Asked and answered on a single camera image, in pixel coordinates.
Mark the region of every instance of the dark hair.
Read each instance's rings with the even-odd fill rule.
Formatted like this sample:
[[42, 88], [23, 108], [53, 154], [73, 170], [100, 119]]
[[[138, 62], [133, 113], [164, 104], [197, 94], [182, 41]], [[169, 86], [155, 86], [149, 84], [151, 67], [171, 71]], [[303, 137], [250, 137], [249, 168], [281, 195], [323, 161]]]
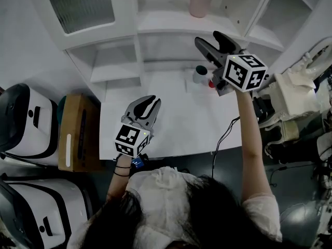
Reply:
[[[198, 248], [296, 247], [262, 233], [224, 184], [202, 176], [187, 182], [187, 186], [190, 216], [182, 225]], [[111, 199], [92, 221], [81, 249], [133, 248], [135, 233], [142, 221], [143, 213], [136, 195], [127, 192], [121, 200]]]
[[135, 194], [126, 191], [122, 199], [111, 198], [92, 220], [80, 248], [132, 248], [142, 219]]

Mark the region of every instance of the white label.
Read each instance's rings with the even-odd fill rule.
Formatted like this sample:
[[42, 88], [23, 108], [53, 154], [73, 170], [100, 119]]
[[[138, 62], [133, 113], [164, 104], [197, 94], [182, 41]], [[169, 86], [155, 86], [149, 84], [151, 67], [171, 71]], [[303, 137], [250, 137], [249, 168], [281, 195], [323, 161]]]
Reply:
[[67, 143], [66, 143], [66, 166], [71, 166], [71, 141], [72, 141], [72, 135], [67, 135]]

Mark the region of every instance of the wire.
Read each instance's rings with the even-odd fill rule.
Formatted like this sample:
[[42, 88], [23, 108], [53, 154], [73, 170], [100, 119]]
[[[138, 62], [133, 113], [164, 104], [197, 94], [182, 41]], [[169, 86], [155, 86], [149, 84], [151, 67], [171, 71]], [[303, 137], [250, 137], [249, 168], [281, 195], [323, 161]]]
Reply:
[[276, 183], [272, 183], [272, 177], [274, 175], [275, 172], [277, 171], [284, 171], [284, 170], [287, 170], [287, 169], [294, 169], [294, 168], [301, 168], [301, 167], [306, 167], [306, 166], [313, 166], [315, 165], [315, 163], [313, 164], [307, 164], [307, 165], [300, 165], [300, 166], [293, 166], [293, 167], [287, 167], [287, 166], [283, 166], [283, 167], [280, 167], [279, 169], [275, 169], [272, 173], [271, 173], [271, 176], [270, 176], [270, 186], [276, 188], [278, 186], [278, 184]]
[[324, 150], [324, 151], [320, 154], [320, 158], [321, 158], [321, 156], [322, 156], [325, 152], [327, 152], [330, 148], [332, 148], [332, 146], [329, 146], [326, 150]]
[[215, 162], [216, 162], [216, 157], [217, 157], [217, 154], [218, 154], [218, 150], [219, 150], [219, 146], [221, 144], [221, 142], [230, 134], [230, 132], [232, 131], [232, 128], [233, 128], [233, 125], [240, 119], [240, 117], [237, 117], [233, 120], [231, 120], [230, 124], [229, 124], [229, 127], [227, 128], [226, 132], [221, 136], [221, 138], [219, 139], [218, 143], [217, 143], [217, 148], [216, 148], [216, 151], [214, 152], [214, 155], [213, 155], [213, 161], [212, 161], [212, 178], [213, 178], [213, 175], [214, 175], [214, 165], [215, 165]]

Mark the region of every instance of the pink cup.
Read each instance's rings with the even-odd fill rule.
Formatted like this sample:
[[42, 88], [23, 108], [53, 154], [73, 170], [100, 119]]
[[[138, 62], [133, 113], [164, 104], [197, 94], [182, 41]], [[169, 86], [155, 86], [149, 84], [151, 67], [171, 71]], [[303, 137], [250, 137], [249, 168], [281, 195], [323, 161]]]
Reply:
[[208, 13], [212, 0], [190, 0], [189, 12], [196, 18], [204, 18]]

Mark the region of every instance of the marker cube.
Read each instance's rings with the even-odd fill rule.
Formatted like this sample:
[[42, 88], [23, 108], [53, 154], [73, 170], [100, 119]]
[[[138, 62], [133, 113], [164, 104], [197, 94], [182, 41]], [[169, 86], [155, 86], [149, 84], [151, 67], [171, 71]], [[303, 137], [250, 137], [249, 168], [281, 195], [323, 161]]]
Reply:
[[138, 156], [150, 142], [150, 131], [130, 124], [121, 123], [117, 126], [115, 134], [116, 151], [133, 158]]
[[268, 67], [254, 54], [229, 55], [223, 79], [242, 92], [258, 89]]

